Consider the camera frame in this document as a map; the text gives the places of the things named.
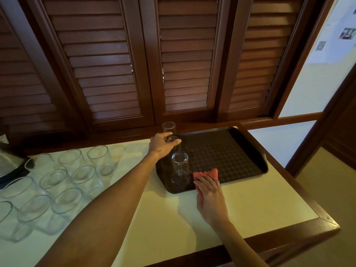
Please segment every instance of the checkered tray surface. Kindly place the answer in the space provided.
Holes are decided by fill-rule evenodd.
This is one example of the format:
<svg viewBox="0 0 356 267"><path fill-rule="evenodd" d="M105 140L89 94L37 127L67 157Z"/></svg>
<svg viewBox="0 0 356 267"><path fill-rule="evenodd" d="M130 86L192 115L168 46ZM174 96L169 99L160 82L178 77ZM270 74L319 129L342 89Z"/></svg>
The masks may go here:
<svg viewBox="0 0 356 267"><path fill-rule="evenodd" d="M179 134L180 146L159 160L157 174L168 192L176 194L195 189L193 172L204 172L217 168L220 183L258 176L268 171L262 154L242 135L238 129L224 127ZM174 184L171 180L173 152L188 154L190 178L185 184Z"/></svg>

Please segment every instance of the folded cloth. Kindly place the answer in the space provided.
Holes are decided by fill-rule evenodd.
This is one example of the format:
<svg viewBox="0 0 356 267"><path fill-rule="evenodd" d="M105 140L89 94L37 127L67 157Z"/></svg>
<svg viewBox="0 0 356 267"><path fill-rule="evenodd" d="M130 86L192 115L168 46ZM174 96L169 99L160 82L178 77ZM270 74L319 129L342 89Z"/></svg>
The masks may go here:
<svg viewBox="0 0 356 267"><path fill-rule="evenodd" d="M212 169L209 172L193 172L193 178L194 181L198 180L198 176L204 177L204 175L209 176L211 179L217 179L217 169ZM198 191L199 197L200 197L200 202L203 204L204 203L204 197L202 196L202 192L199 189L197 185L195 185L196 190Z"/></svg>

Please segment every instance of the person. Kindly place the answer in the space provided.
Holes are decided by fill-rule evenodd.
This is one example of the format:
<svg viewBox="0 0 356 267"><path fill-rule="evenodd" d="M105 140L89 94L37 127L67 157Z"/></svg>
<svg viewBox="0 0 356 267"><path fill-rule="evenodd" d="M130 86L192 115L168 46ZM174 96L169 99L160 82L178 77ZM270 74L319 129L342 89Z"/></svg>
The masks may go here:
<svg viewBox="0 0 356 267"><path fill-rule="evenodd" d="M165 142L171 132L151 138L142 161L116 183L89 203L68 225L36 265L110 267L115 260L145 185L156 162L168 155L180 139ZM236 266L268 266L239 235L229 221L219 181L199 177L194 183L201 189L204 203L197 196L197 208L225 245Z"/></svg>

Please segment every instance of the poster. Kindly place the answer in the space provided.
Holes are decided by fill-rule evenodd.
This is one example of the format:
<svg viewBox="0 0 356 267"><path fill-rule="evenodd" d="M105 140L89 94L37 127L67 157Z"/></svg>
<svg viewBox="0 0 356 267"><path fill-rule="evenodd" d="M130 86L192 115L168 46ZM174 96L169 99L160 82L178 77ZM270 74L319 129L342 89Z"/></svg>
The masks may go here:
<svg viewBox="0 0 356 267"><path fill-rule="evenodd" d="M339 0L309 53L307 64L341 61L356 44L356 0Z"/></svg>

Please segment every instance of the beige floor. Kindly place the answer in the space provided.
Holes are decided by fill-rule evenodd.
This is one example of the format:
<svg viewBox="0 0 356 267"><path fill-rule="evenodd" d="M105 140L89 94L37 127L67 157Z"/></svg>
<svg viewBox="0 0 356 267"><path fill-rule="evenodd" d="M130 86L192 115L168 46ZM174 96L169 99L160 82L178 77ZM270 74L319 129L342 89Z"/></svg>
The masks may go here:
<svg viewBox="0 0 356 267"><path fill-rule="evenodd" d="M296 180L342 230L282 267L355 267L356 171L320 148Z"/></svg>

